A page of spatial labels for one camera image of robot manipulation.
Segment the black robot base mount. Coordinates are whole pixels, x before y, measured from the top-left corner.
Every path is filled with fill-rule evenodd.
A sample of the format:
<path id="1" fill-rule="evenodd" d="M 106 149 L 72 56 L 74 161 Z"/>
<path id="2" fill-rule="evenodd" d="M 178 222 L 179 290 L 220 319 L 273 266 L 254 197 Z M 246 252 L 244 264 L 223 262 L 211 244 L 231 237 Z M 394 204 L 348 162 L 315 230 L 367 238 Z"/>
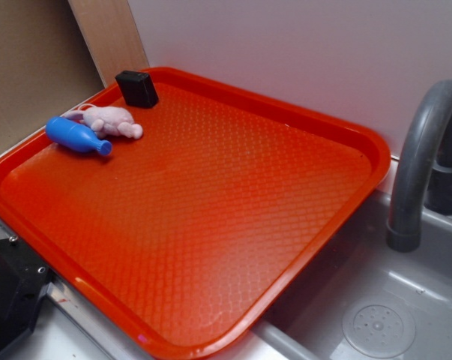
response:
<path id="1" fill-rule="evenodd" d="M 23 239 L 0 239 L 0 357 L 33 334 L 51 278 Z"/>

